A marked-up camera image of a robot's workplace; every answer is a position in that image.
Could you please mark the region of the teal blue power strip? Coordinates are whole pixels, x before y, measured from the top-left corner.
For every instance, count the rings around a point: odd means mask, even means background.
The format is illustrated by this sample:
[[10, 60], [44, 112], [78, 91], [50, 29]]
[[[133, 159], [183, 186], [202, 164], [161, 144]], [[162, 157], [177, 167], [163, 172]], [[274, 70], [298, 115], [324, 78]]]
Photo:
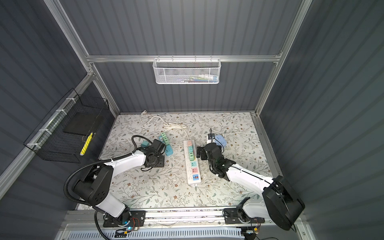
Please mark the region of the teal blue power strip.
[[[159, 136], [159, 140], [165, 144], [165, 141], [163, 140], [163, 137], [162, 136]], [[171, 145], [166, 145], [166, 148], [165, 148], [165, 154], [167, 157], [170, 157], [171, 155], [174, 154], [174, 151], [172, 149], [172, 146]]]

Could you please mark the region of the long white power strip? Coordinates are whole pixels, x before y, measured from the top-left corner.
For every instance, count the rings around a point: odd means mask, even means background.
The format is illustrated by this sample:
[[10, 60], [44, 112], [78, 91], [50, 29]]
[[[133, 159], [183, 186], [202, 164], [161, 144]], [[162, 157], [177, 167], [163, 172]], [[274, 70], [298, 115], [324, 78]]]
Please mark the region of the long white power strip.
[[[188, 141], [192, 141], [193, 143], [193, 153], [195, 156], [194, 161], [190, 161], [190, 158], [189, 158], [190, 151], [189, 151]], [[196, 187], [197, 185], [201, 184], [202, 177], [199, 169], [195, 141], [185, 140], [183, 143], [184, 143], [184, 156], [185, 156], [186, 172], [187, 172], [187, 182], [188, 182], [188, 185], [192, 187]]]

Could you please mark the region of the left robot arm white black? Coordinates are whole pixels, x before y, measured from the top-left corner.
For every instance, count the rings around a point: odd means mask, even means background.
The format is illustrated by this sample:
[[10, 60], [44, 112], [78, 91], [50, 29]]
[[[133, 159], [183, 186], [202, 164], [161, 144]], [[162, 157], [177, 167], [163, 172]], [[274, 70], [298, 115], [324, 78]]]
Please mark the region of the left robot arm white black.
[[94, 162], [71, 174], [65, 182], [65, 193], [69, 194], [68, 186], [71, 179], [86, 169], [87, 174], [72, 186], [72, 191], [80, 197], [78, 202], [114, 218], [123, 216], [129, 211], [129, 207], [110, 192], [113, 178], [140, 166], [145, 169], [162, 168], [165, 162], [166, 145], [161, 141], [150, 141], [143, 136], [134, 135], [132, 142], [134, 144], [132, 152], [109, 160]]

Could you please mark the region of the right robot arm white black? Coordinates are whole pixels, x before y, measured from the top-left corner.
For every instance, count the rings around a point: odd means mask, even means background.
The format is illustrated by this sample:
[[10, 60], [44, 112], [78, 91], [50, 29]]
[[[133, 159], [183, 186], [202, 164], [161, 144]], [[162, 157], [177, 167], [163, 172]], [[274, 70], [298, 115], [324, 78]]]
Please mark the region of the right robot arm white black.
[[208, 143], [204, 146], [211, 173], [228, 182], [249, 189], [263, 198], [264, 206], [254, 203], [250, 197], [237, 205], [238, 219], [244, 223], [254, 218], [269, 218], [278, 227], [288, 231], [305, 209], [303, 200], [283, 176], [262, 176], [243, 168], [235, 161], [226, 159], [219, 146]]

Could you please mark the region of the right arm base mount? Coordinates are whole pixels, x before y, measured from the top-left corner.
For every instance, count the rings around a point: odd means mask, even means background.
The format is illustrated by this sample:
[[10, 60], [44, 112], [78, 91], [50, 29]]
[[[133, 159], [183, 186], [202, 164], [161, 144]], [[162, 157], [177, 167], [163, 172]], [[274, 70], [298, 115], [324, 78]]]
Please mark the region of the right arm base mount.
[[231, 224], [263, 224], [264, 218], [251, 218], [243, 210], [236, 208], [225, 208], [222, 214], [227, 225]]

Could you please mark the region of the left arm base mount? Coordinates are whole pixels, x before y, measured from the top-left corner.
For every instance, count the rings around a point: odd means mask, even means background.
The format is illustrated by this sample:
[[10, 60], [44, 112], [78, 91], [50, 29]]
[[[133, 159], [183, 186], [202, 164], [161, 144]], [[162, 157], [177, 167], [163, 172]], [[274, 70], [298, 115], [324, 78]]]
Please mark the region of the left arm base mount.
[[104, 216], [104, 228], [114, 227], [142, 227], [146, 219], [146, 211], [124, 211], [119, 217], [109, 214]]

